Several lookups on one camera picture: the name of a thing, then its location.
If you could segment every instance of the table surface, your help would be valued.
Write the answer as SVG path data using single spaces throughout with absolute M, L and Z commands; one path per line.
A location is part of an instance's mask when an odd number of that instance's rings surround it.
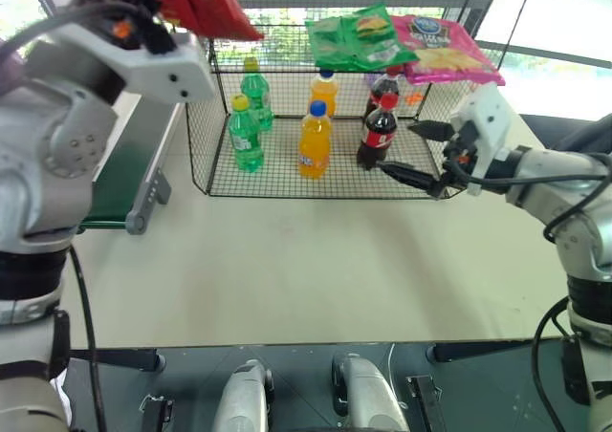
M 516 114 L 508 144 L 541 146 Z M 527 338 L 566 293 L 541 223 L 502 196 L 212 198 L 191 183 L 184 121 L 164 172 L 172 197 L 144 236 L 76 239 L 99 347 Z M 71 266 L 64 279 L 85 347 Z

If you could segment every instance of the red label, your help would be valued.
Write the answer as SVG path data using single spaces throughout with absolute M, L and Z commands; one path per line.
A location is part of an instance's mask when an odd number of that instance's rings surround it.
M 364 144 L 369 145 L 372 148 L 384 149 L 389 148 L 389 146 L 391 145 L 391 141 L 393 140 L 393 136 L 395 136 L 395 132 L 388 134 L 378 134 L 365 128 L 363 139 L 361 140 Z

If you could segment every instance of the red bottle cap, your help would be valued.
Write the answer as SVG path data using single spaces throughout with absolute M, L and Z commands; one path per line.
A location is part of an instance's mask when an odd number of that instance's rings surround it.
M 389 66 L 385 72 L 388 76 L 398 76 L 404 72 L 404 66 Z
M 381 96 L 381 100 L 379 101 L 379 105 L 384 110 L 394 109 L 396 105 L 398 105 L 399 96 L 394 93 L 385 93 Z

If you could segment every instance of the red chip bag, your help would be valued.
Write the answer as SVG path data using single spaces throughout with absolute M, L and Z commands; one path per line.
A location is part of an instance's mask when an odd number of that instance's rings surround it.
M 263 34 L 249 22 L 236 0 L 160 0 L 169 22 L 202 37 L 259 40 Z

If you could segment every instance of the metal wire rack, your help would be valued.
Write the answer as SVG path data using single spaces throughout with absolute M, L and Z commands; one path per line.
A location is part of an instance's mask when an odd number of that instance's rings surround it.
M 389 14 L 419 14 L 461 22 L 475 35 L 492 0 L 239 0 L 252 23 L 265 34 L 259 42 L 203 42 L 218 84 L 215 98 L 187 106 L 189 150 L 194 183 L 210 196 L 259 198 L 421 199 L 424 191 L 401 185 L 382 171 L 357 167 L 361 116 L 369 85 L 378 74 L 337 74 L 339 93 L 333 118 L 330 166 L 318 180 L 297 170 L 300 121 L 308 109 L 310 81 L 317 68 L 304 22 L 342 15 L 385 3 Z M 487 51 L 498 64 L 504 51 Z M 264 166 L 255 173 L 239 171 L 226 125 L 230 98 L 240 93 L 246 56 L 258 58 L 260 72 L 271 87 L 273 130 L 263 133 Z M 452 108 L 470 90 L 470 83 L 411 86 L 402 77 L 396 109 L 398 133 L 387 158 L 409 162 L 439 175 L 444 145 L 423 140 L 407 130 L 415 119 L 447 120 Z M 422 100 L 415 101 L 415 94 Z M 446 197 L 453 196 L 450 191 Z

